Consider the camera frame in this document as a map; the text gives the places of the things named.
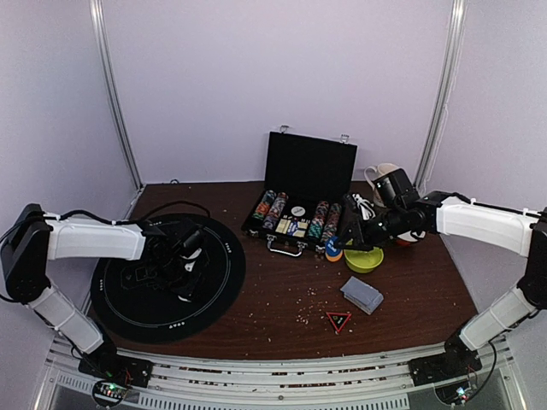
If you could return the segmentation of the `blue small blind button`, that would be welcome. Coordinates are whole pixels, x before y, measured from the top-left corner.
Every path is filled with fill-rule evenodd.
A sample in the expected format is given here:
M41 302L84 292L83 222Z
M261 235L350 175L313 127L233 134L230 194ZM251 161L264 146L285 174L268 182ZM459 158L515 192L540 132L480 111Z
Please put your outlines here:
M338 246L338 237L331 237L326 241L325 251L329 255L339 255L343 252L343 249Z

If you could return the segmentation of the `clear black round button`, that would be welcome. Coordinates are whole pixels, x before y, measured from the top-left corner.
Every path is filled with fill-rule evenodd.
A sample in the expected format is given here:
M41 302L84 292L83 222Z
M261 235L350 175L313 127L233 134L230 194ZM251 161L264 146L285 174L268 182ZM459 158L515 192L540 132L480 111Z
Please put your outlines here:
M187 303L192 303L192 292L187 290L176 290L177 297Z

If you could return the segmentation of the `black poker chip case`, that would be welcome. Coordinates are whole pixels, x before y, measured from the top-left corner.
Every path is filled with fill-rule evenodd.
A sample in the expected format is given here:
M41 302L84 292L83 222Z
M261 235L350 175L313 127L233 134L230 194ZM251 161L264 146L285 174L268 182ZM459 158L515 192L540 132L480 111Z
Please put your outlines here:
M241 226L242 231L250 237L267 241L267 248L292 257L298 257L305 250L321 255L325 252L325 243L320 239L308 238L310 222L317 204L327 201L330 207L334 203L342 205L342 217L345 213L344 195L350 190L356 164L357 147L346 140L327 140L287 132L270 132L268 152L262 193ZM264 220L252 218L252 214L267 190L277 195L284 192L288 201L278 223L273 230L262 228ZM296 217L291 209L301 206L306 214ZM299 221L299 230L295 236L276 232L281 219Z

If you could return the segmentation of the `orange round button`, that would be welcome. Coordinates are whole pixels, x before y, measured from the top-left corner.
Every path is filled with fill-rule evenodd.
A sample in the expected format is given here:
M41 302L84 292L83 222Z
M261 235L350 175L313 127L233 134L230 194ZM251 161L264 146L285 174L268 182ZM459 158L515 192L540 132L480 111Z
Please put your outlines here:
M327 249L325 253L326 259L330 262L340 261L343 258L343 256L344 256L344 252L341 249L335 250L334 252L331 252Z

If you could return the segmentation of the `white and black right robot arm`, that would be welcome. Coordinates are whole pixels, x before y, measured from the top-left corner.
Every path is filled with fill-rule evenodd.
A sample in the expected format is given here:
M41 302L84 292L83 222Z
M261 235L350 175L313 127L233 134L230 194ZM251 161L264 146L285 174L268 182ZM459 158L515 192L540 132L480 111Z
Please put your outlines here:
M458 328L442 354L409 362L416 386L481 369L480 348L546 308L546 213L487 205L456 192L435 190L421 196L402 168L373 183L387 210L369 220L351 221L336 248L369 251L401 234L425 232L473 239L526 258L523 277Z

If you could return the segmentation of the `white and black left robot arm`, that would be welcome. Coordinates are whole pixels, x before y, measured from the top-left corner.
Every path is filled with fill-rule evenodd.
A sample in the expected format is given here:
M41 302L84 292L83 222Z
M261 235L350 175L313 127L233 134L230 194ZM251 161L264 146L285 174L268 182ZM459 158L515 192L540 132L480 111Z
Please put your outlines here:
M188 302L199 280L194 265L204 239L203 228L187 218L161 228L148 220L106 220L86 210L49 214L30 203L1 237L3 300L31 309L70 342L92 373L131 386L138 363L118 354L106 332L48 278L46 266L67 258L140 261L160 289Z

